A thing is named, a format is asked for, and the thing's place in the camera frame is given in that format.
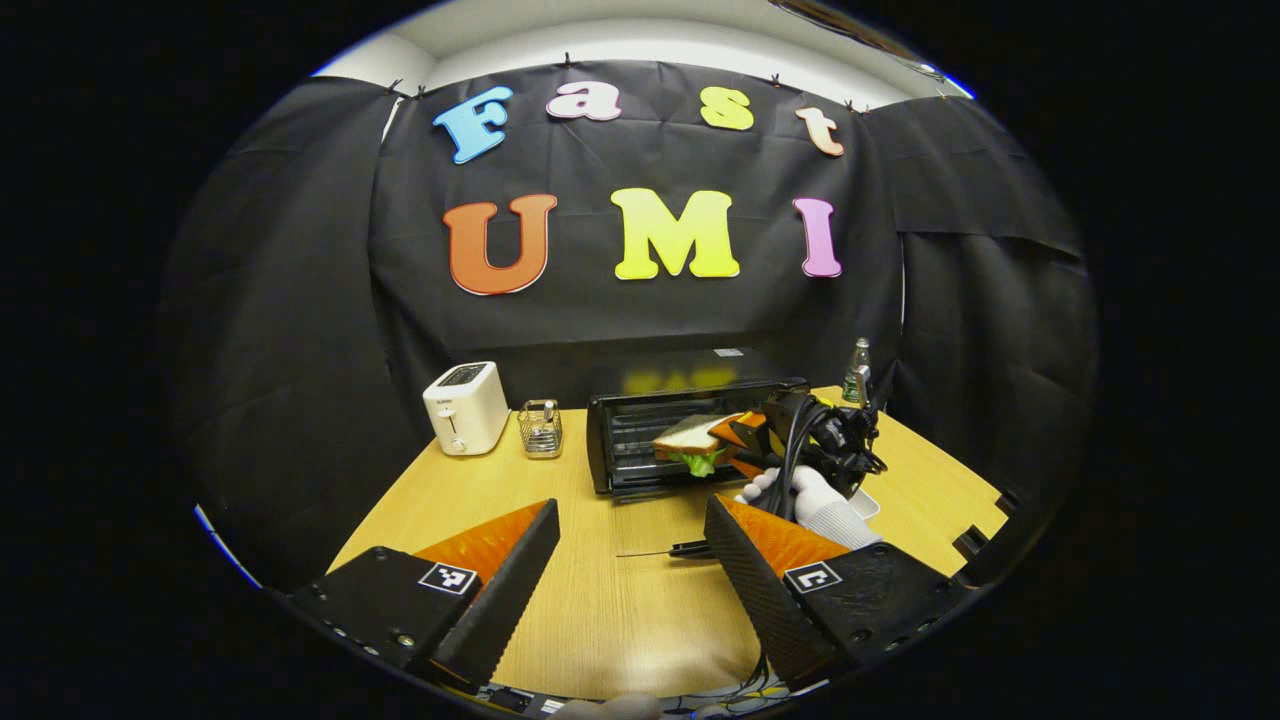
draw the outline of wooden table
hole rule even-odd
[[[835,387],[814,395],[840,401]],[[564,450],[554,460],[525,457],[515,413],[488,455],[451,457],[433,441],[369,512],[330,570],[375,544],[417,552],[554,497],[561,541],[493,682],[608,698],[699,693],[746,679],[760,646],[717,561],[617,557],[701,539],[709,495],[733,496],[741,483],[627,502],[598,496],[586,461],[586,410],[562,415]],[[950,577],[964,565],[951,547],[956,537],[969,525],[988,538],[1000,530],[1000,493],[883,413],[878,427],[874,450],[888,471],[863,483],[881,505],[869,524]]]

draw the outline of bread slice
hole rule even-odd
[[[675,425],[663,430],[653,441],[653,448],[659,457],[666,452],[684,452],[685,455],[710,455],[719,450],[723,441],[713,434],[710,429],[732,415],[690,415]]]

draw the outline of sandwich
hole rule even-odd
[[[689,465],[695,478],[705,478],[716,471],[716,465],[730,448],[712,429],[733,415],[690,415],[667,428],[653,441],[658,460],[673,460]]]

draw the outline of black fabric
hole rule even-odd
[[[394,95],[302,83],[188,210],[161,307],[180,461],[246,568],[323,574],[421,450],[388,379],[369,204]]]
[[[567,82],[602,81],[621,91],[614,120],[557,119],[545,105]],[[500,145],[462,165],[433,119],[468,97],[507,86]],[[699,114],[701,88],[736,88],[750,99],[754,126],[712,127]],[[795,117],[819,108],[838,128],[845,154],[831,158]],[[393,369],[407,404],[453,364],[495,360],[508,404],[544,397],[586,404],[602,354],[753,346],[817,384],[838,383],[859,336],[870,338],[877,370],[897,354],[901,247],[886,183],[865,127],[838,102],[768,81],[709,68],[650,61],[575,63],[495,73],[406,101],[378,167],[371,268]],[[740,274],[696,278],[666,269],[621,281],[622,188],[654,190],[678,217],[690,195],[716,190],[733,200],[728,231]],[[475,296],[449,274],[449,229],[442,217],[467,202],[493,202],[489,261],[517,259],[518,218],[511,200],[549,193],[548,264],[511,295]],[[835,206],[838,278],[801,272],[805,233],[796,197]],[[425,418],[416,420],[429,436]]]
[[[904,245],[893,416],[1001,491],[1051,506],[1079,473],[1097,375],[1080,236],[977,104],[911,100],[867,123]]]

